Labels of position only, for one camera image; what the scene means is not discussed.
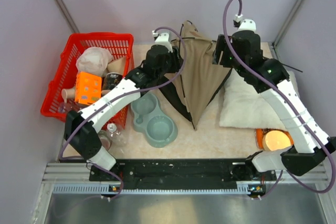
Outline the beige fabric pet tent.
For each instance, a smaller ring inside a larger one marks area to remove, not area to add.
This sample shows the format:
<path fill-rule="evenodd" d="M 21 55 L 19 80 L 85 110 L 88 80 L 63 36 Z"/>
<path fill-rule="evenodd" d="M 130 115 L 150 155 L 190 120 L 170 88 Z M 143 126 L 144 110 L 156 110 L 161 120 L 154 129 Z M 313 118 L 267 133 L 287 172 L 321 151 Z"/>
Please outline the beige fabric pet tent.
<path fill-rule="evenodd" d="M 193 26 L 195 28 L 190 33 L 195 36 L 193 42 L 194 71 L 191 87 L 192 97 L 190 100 L 191 109 L 193 110 L 193 120 L 197 128 L 206 107 L 224 86 L 230 75 L 230 69 L 212 64 L 216 41 L 205 37 L 194 24 Z M 178 38 L 172 40 L 172 45 L 179 48 L 180 55 L 183 57 L 183 46 L 180 40 Z M 162 87 L 160 91 L 173 108 L 189 121 L 188 112 L 183 101 L 181 74 L 172 83 Z"/>

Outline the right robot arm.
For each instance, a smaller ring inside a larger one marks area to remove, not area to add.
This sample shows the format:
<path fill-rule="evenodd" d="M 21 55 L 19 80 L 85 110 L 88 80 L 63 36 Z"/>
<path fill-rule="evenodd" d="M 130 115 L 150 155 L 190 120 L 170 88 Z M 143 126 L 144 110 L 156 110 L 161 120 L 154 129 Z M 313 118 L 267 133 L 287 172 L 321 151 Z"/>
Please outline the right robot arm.
<path fill-rule="evenodd" d="M 335 151 L 330 137 L 310 115 L 290 81 L 289 73 L 276 59 L 263 57 L 260 36 L 251 30 L 219 35 L 213 63 L 233 68 L 272 107 L 289 132 L 293 146 L 277 151 L 257 152 L 246 159 L 245 174 L 258 179 L 269 170 L 285 169 L 302 176 Z"/>

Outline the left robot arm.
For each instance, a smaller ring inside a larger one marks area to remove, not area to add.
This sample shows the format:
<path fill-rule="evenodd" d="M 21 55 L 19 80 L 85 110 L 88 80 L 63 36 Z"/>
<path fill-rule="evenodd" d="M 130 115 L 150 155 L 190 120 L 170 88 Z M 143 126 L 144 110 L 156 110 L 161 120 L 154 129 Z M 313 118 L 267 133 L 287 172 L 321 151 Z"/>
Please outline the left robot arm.
<path fill-rule="evenodd" d="M 146 53 L 141 64 L 120 81 L 120 83 L 94 104 L 66 115 L 64 138 L 80 156 L 100 167 L 107 180 L 114 180 L 119 174 L 116 159 L 102 146 L 98 132 L 121 109 L 137 100 L 150 90 L 162 88 L 172 82 L 159 81 L 167 73 L 178 77 L 186 64 L 187 52 L 180 54 L 176 47 L 155 44 Z"/>

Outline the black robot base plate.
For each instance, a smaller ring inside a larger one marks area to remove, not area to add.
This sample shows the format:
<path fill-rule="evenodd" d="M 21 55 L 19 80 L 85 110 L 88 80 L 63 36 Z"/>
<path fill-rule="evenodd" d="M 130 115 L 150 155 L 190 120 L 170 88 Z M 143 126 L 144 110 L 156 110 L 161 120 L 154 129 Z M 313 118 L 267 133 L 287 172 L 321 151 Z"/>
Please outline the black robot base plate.
<path fill-rule="evenodd" d="M 276 180 L 274 172 L 257 172 L 242 158 L 118 159 L 111 171 L 125 189 L 235 189 L 237 182 Z"/>

